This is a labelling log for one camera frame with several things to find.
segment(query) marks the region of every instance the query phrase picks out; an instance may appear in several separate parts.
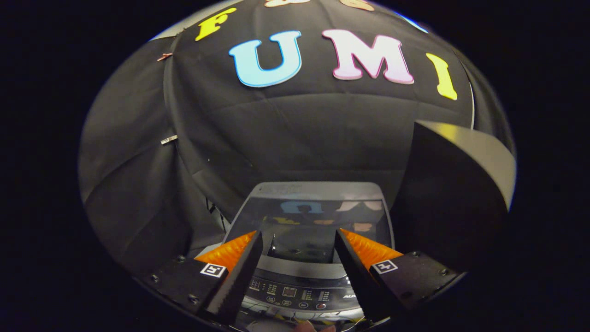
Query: foam letter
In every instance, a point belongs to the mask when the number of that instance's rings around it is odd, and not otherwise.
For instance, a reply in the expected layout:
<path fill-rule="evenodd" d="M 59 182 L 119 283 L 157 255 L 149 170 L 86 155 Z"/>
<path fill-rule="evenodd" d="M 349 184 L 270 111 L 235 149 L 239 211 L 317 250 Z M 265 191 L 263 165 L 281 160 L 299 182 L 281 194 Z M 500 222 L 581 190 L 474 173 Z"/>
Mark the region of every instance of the foam letter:
<path fill-rule="evenodd" d="M 364 0 L 340 0 L 340 2 L 352 8 L 364 9 L 366 11 L 375 10 L 373 6 L 369 5 L 369 3 Z"/>
<path fill-rule="evenodd" d="M 449 99 L 457 100 L 457 92 L 453 89 L 451 75 L 448 73 L 448 63 L 434 54 L 426 53 L 426 56 L 432 61 L 434 69 L 437 71 L 438 93 Z"/>
<path fill-rule="evenodd" d="M 302 4 L 304 2 L 309 2 L 309 0 L 266 0 L 265 7 L 278 7 L 284 6 L 288 4 Z"/>
<path fill-rule="evenodd" d="M 222 24 L 223 22 L 227 21 L 227 14 L 235 12 L 237 9 L 230 8 L 228 10 L 222 11 L 215 16 L 209 17 L 205 21 L 202 21 L 199 26 L 201 27 L 201 31 L 199 32 L 199 36 L 196 37 L 196 41 L 199 41 L 208 35 L 216 32 L 221 27 L 217 26 L 217 24 Z"/>
<path fill-rule="evenodd" d="M 251 40 L 234 46 L 230 55 L 234 57 L 235 71 L 240 81 L 251 87 L 265 87 L 285 82 L 295 76 L 301 69 L 301 54 L 297 45 L 299 31 L 284 31 L 270 36 L 276 41 L 283 55 L 283 63 L 271 70 L 260 68 L 256 48 L 260 40 Z"/>
<path fill-rule="evenodd" d="M 322 204 L 316 201 L 286 201 L 281 203 L 281 209 L 285 213 L 301 213 L 300 206 L 309 206 L 311 210 L 309 213 L 323 213 Z"/>
<path fill-rule="evenodd" d="M 401 84 L 413 84 L 414 77 L 409 73 L 401 50 L 401 42 L 384 35 L 377 35 L 373 46 L 369 47 L 359 37 L 348 30 L 326 30 L 324 37 L 332 39 L 338 68 L 334 77 L 341 80 L 356 80 L 363 77 L 363 72 L 355 67 L 353 56 L 359 60 L 372 78 L 377 78 L 385 60 L 387 69 L 383 76 L 390 81 Z"/>

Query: black background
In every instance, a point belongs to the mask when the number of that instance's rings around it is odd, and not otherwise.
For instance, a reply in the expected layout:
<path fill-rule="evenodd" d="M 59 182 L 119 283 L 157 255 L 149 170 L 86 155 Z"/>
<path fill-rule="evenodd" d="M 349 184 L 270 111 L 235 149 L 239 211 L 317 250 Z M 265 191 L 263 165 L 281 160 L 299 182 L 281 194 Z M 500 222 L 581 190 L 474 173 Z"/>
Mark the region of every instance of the black background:
<path fill-rule="evenodd" d="M 4 177 L 17 208 L 2 237 L 10 264 L 1 269 L 0 319 L 8 331 L 206 330 L 146 293 L 103 250 L 81 208 L 76 159 L 102 84 L 142 44 L 211 3 L 3 2 L 4 114 L 15 131 L 5 138 Z M 387 3 L 427 23 L 486 75 L 506 108 L 519 163 L 509 224 L 490 254 L 397 331 L 581 327 L 583 2 L 550 3 Z"/>

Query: yellow letter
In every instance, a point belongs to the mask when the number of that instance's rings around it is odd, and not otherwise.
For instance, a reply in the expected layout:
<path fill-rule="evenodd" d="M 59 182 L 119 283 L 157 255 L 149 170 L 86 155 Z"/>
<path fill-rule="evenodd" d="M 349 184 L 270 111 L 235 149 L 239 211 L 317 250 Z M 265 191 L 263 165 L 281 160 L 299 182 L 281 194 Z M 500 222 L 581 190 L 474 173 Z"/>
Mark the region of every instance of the yellow letter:
<path fill-rule="evenodd" d="M 366 11 L 374 11 L 375 10 L 373 8 L 373 6 L 369 5 L 364 0 L 340 0 L 340 2 L 347 5 L 348 7 L 352 7 L 352 8 L 364 9 Z"/>
<path fill-rule="evenodd" d="M 426 53 L 426 56 L 434 64 L 434 68 L 438 75 L 438 86 L 437 90 L 441 96 L 447 97 L 452 100 L 457 100 L 457 92 L 453 89 L 453 83 L 451 76 L 448 73 L 448 63 L 435 56 L 434 54 Z"/>
<path fill-rule="evenodd" d="M 215 16 L 209 17 L 205 21 L 202 21 L 201 24 L 199 24 L 201 27 L 201 32 L 199 32 L 199 36 L 197 36 L 195 40 L 199 41 L 219 30 L 221 27 L 217 26 L 217 24 L 222 24 L 223 22 L 227 21 L 227 14 L 235 12 L 236 10 L 237 9 L 235 8 L 230 8 L 226 11 L 216 14 Z"/>

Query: letter u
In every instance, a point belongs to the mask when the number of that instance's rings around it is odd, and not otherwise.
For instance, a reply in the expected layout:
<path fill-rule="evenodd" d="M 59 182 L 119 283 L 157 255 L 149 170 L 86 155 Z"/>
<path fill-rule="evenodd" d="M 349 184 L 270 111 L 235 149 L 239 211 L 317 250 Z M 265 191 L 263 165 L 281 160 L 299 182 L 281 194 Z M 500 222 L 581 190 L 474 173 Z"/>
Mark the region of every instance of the letter u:
<path fill-rule="evenodd" d="M 297 45 L 299 31 L 283 31 L 270 36 L 276 41 L 283 56 L 283 63 L 270 70 L 260 68 L 256 48 L 260 40 L 251 40 L 234 46 L 230 55 L 234 57 L 235 71 L 239 80 L 247 86 L 265 87 L 280 84 L 295 76 L 301 69 L 301 54 Z"/>

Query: orange soft gripper pad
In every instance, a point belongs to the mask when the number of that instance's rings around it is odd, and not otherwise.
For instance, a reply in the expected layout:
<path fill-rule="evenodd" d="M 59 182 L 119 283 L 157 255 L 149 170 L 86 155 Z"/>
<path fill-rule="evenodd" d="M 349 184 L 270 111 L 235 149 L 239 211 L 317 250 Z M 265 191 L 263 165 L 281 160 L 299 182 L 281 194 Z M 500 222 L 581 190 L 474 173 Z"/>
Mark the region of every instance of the orange soft gripper pad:
<path fill-rule="evenodd" d="M 225 266 L 227 271 L 231 273 L 255 233 L 256 231 L 253 231 L 237 237 L 212 251 L 196 257 L 195 260 Z"/>
<path fill-rule="evenodd" d="M 346 229 L 341 228 L 340 230 L 346 236 L 352 249 L 354 249 L 356 255 L 360 258 L 360 261 L 367 270 L 375 263 L 387 261 L 388 259 L 403 255 L 401 252 L 397 252 L 381 243 L 367 239 L 364 236 L 355 234 Z"/>

